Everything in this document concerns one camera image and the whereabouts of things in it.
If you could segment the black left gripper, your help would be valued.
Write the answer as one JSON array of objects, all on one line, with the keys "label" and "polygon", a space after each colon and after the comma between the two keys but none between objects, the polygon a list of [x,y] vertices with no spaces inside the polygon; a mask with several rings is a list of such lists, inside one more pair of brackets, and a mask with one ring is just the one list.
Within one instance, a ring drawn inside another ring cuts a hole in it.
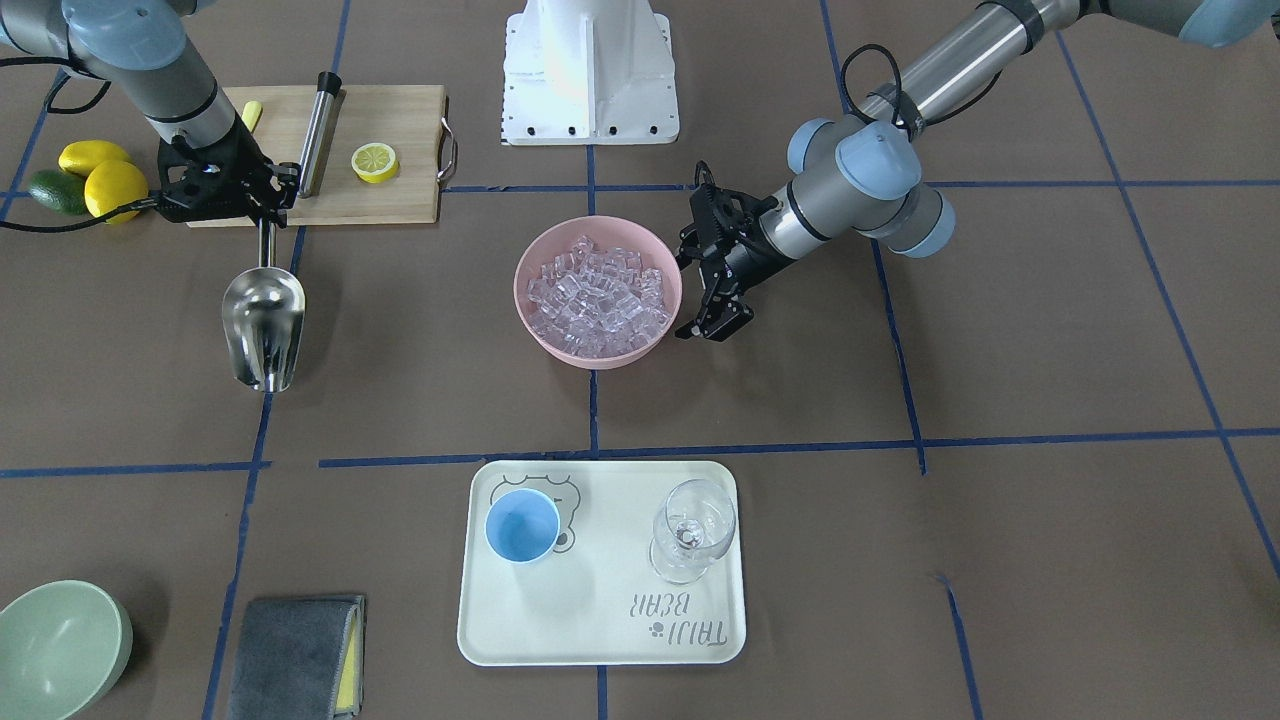
[{"label": "black left gripper", "polygon": [[718,186],[703,160],[692,172],[689,202],[692,222],[680,231],[676,261],[682,270],[698,266],[703,310],[700,325],[685,323],[675,337],[723,342],[755,316],[740,297],[794,263],[765,237],[763,225],[763,217],[782,202]]}]

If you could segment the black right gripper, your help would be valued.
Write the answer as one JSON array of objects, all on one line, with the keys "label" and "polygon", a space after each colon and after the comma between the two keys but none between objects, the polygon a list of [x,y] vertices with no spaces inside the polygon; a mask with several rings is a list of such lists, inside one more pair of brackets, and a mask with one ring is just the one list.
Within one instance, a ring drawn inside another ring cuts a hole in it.
[{"label": "black right gripper", "polygon": [[300,192],[301,165],[266,158],[243,123],[207,147],[184,136],[157,146],[160,186],[155,210],[173,223],[246,218],[287,225]]}]

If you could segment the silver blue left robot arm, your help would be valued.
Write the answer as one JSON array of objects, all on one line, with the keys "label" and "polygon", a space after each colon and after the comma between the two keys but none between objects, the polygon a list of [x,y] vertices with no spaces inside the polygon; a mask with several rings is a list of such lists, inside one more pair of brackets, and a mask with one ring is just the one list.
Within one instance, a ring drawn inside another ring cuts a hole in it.
[{"label": "silver blue left robot arm", "polygon": [[1051,31],[1108,15],[1206,47],[1258,29],[1275,1],[983,1],[959,26],[837,119],[800,126],[787,147],[791,179],[765,197],[716,183],[695,167],[692,220],[676,261],[696,266],[698,313],[675,333],[722,341],[748,324],[745,293],[831,240],[851,232],[908,258],[938,252],[952,237],[951,202],[922,178],[914,141],[980,100],[1000,74]]}]

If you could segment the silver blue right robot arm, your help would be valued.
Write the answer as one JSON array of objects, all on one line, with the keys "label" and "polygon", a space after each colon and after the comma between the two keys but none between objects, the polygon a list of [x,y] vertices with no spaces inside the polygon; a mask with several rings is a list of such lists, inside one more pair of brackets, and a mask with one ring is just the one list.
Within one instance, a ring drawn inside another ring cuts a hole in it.
[{"label": "silver blue right robot arm", "polygon": [[287,225],[300,167],[275,164],[186,33],[204,1],[5,1],[17,63],[51,63],[119,88],[155,128],[160,188],[131,210],[174,223],[246,218]]}]

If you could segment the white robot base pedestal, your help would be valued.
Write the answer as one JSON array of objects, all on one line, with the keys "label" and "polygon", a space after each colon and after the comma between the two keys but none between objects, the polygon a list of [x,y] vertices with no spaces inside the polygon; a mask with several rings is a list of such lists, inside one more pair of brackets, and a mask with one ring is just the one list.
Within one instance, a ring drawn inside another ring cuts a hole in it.
[{"label": "white robot base pedestal", "polygon": [[681,119],[669,18],[648,1],[527,1],[506,20],[500,141],[673,143]]}]

